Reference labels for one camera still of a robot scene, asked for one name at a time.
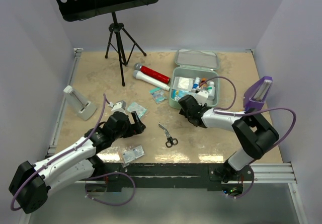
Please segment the blue cotton swab pouch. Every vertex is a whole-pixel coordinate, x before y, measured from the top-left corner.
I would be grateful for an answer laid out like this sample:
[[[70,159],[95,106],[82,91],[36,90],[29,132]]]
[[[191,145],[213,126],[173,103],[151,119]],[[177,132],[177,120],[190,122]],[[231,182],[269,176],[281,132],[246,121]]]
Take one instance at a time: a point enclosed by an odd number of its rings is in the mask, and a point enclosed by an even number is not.
[[[171,93],[171,99],[173,99],[174,101],[179,101],[182,97],[186,96],[186,95],[191,95],[191,96],[195,96],[196,93],[194,92],[188,92],[188,91],[183,91],[183,90],[172,90]]]

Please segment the white plastic medicine bottle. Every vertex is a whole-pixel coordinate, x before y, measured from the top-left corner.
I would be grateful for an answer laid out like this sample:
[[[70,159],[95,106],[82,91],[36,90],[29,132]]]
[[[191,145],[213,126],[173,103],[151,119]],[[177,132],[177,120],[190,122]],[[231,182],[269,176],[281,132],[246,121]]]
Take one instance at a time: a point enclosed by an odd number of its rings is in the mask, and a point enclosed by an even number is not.
[[[208,100],[214,100],[215,99],[215,83],[213,81],[210,81],[207,87],[207,92],[208,92]]]

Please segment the brown bottle with orange cap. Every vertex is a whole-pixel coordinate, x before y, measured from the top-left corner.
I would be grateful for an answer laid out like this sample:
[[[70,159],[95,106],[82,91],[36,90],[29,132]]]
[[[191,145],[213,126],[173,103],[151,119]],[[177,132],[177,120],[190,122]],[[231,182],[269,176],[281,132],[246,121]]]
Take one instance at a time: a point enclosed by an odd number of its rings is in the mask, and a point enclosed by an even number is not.
[[[199,88],[201,90],[207,90],[208,84],[207,84],[207,78],[203,78],[200,82]]]

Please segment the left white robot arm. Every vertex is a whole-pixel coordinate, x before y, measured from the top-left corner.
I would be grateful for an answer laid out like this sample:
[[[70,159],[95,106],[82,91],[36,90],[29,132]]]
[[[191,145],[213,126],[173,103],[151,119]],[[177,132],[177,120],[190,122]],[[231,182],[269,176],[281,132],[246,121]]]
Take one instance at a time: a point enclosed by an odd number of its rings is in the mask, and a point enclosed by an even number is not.
[[[21,163],[9,186],[13,195],[11,210],[33,213],[56,190],[81,179],[101,179],[104,167],[97,154],[114,141],[142,134],[146,129],[136,112],[131,112],[131,116],[133,123],[128,115],[115,112],[59,153],[34,164]]]

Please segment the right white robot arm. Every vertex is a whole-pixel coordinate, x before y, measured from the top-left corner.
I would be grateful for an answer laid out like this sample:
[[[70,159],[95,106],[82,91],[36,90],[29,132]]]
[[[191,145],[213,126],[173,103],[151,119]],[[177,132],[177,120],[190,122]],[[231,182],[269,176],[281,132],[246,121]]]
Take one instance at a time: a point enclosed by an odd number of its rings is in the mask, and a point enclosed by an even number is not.
[[[241,148],[214,171],[225,183],[236,180],[245,166],[259,160],[279,140],[275,128],[261,113],[255,114],[254,109],[239,113],[215,110],[206,104],[200,105],[191,95],[182,97],[179,104],[179,114],[194,126],[220,128],[236,134]]]

